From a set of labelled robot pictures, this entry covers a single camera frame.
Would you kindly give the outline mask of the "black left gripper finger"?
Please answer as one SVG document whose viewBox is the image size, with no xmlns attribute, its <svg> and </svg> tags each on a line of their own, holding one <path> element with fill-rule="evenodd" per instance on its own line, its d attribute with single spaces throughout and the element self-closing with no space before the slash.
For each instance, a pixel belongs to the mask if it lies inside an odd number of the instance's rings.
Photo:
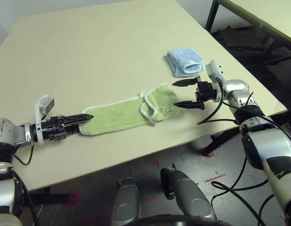
<svg viewBox="0 0 291 226">
<path fill-rule="evenodd" d="M 93 118 L 93 115 L 85 114 L 85 113 L 71 115 L 71 116 L 62 116 L 64 125 L 76 125 L 76 124 L 80 124 L 85 121 L 91 120 L 92 118 Z"/>
<path fill-rule="evenodd" d="M 79 132 L 79 124 L 80 123 L 64 123 L 64 130 L 67 134 L 75 134 Z"/>
</svg>

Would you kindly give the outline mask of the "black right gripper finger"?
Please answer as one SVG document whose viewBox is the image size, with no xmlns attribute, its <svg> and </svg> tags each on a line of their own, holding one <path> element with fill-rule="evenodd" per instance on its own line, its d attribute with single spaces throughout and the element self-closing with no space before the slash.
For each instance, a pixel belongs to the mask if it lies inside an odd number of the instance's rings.
<svg viewBox="0 0 291 226">
<path fill-rule="evenodd" d="M 190 85 L 195 85 L 198 82 L 201 82 L 201 78 L 199 76 L 196 76 L 192 79 L 183 79 L 183 80 L 176 81 L 172 85 L 177 86 L 177 87 L 187 87 Z"/>
<path fill-rule="evenodd" d="M 174 103 L 174 105 L 177 107 L 186 108 L 186 109 L 201 109 L 201 110 L 205 109 L 203 102 L 181 101 L 181 102 Z"/>
</svg>

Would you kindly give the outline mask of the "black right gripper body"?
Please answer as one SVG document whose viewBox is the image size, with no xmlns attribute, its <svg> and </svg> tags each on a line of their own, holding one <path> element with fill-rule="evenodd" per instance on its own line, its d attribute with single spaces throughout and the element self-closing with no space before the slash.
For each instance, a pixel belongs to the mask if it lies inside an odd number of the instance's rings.
<svg viewBox="0 0 291 226">
<path fill-rule="evenodd" d="M 196 83 L 196 102 L 204 103 L 209 100 L 218 101 L 218 89 L 214 83 L 200 81 Z"/>
</svg>

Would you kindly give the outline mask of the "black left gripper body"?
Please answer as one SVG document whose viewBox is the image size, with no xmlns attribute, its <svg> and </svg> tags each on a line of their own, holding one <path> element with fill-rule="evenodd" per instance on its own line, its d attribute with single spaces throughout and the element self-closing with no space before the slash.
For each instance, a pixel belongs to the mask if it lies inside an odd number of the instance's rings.
<svg viewBox="0 0 291 226">
<path fill-rule="evenodd" d="M 64 127 L 65 117 L 62 115 L 51 117 L 49 120 L 42 121 L 42 136 L 44 140 L 59 141 L 67 137 Z"/>
</svg>

